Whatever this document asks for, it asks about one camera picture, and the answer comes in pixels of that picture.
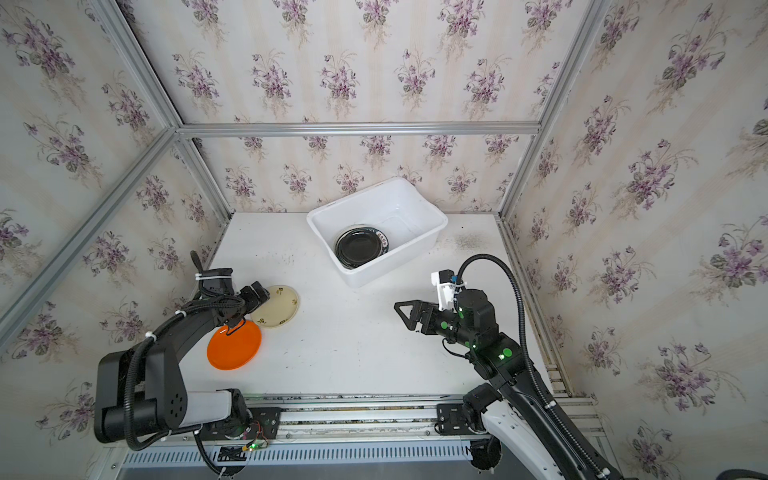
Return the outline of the beige plate with calligraphy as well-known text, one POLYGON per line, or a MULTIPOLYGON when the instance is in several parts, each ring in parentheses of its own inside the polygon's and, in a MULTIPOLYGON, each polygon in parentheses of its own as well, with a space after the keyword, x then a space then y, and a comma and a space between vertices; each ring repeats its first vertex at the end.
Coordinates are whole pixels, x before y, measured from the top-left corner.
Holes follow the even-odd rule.
POLYGON ((291 321, 300 308, 297 291, 287 285, 273 285, 267 291, 269 299, 249 314, 250 320, 262 328, 277 328, 291 321))

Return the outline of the black glossy plate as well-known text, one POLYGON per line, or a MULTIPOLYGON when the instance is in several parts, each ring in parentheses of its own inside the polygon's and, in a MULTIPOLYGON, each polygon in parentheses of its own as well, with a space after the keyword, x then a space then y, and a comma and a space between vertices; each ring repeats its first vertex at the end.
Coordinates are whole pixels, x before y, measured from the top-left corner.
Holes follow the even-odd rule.
POLYGON ((379 229, 355 226, 342 232, 335 241, 333 252, 340 264, 357 269, 389 251, 389 239, 379 229))

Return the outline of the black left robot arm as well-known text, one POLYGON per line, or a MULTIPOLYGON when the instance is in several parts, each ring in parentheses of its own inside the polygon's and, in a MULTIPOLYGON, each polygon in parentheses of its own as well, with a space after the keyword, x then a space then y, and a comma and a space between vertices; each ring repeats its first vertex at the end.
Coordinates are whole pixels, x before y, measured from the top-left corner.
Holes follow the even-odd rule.
POLYGON ((196 251, 197 291, 159 327, 128 350, 98 365, 94 435, 102 444, 123 441, 141 451, 163 438, 212 428, 237 436, 252 423, 237 388, 188 391, 180 363, 207 334, 239 333, 246 317, 270 298, 259 282, 236 289, 230 268, 207 269, 196 251))

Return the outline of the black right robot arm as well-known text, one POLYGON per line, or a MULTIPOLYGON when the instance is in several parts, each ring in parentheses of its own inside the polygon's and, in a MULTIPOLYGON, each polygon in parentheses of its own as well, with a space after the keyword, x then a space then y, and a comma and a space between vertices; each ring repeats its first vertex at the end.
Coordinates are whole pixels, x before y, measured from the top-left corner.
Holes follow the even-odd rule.
POLYGON ((476 254, 457 271, 432 276, 437 302, 401 301, 394 310, 405 327, 425 336, 441 337, 445 348, 462 345, 468 361, 482 378, 465 394, 464 425, 505 446, 537 479, 620 479, 612 465, 567 416, 545 386, 530 357, 522 292, 511 268, 491 254, 476 254), (480 289, 467 287, 464 274, 478 261, 498 266, 515 299, 518 337, 501 331, 495 307, 480 289))

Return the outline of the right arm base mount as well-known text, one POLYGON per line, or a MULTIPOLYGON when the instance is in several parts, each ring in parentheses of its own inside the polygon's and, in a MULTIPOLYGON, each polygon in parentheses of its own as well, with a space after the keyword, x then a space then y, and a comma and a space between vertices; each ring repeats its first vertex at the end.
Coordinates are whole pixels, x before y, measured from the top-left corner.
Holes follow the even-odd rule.
POLYGON ((460 402, 440 403, 436 406, 434 430, 438 435, 485 435, 484 439, 471 440, 469 447, 470 463, 480 471, 494 469, 502 458, 501 442, 487 432, 482 420, 487 407, 500 399, 501 395, 490 385, 482 384, 464 395, 460 402))

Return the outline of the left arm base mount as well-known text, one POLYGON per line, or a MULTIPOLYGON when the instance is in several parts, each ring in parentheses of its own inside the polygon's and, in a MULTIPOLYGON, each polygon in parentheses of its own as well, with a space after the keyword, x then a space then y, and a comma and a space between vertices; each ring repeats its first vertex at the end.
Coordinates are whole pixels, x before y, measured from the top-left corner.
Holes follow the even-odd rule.
POLYGON ((218 479, 233 479, 244 468, 246 454, 269 446, 277 438, 282 410, 279 407, 248 407, 237 389, 219 390, 229 395, 229 413, 224 419, 201 424, 193 430, 193 438, 204 464, 218 479), (208 440, 242 441, 239 447, 220 447, 209 454, 204 446, 208 440))

